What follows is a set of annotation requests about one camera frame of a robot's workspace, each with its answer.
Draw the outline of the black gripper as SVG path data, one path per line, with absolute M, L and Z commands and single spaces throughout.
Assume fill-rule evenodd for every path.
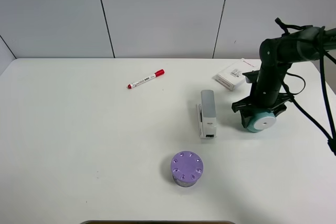
M 232 110 L 240 112 L 244 129 L 248 128 L 256 111 L 271 111 L 275 117 L 286 111 L 287 107 L 284 103 L 290 101 L 290 95 L 280 93 L 281 82 L 286 73 L 286 69 L 260 69 L 243 73 L 246 81 L 251 83 L 250 94 L 234 102 Z

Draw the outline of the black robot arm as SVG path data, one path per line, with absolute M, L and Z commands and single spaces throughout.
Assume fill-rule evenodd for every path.
M 240 112 L 242 126 L 250 132 L 260 132 L 275 123 L 285 112 L 286 102 L 295 103 L 295 93 L 284 82 L 293 63 L 322 62 L 335 49 L 335 29 L 323 27 L 283 25 L 284 34 L 266 39 L 259 48 L 259 70 L 245 72 L 251 83 L 249 96 L 234 102 L 232 110 Z

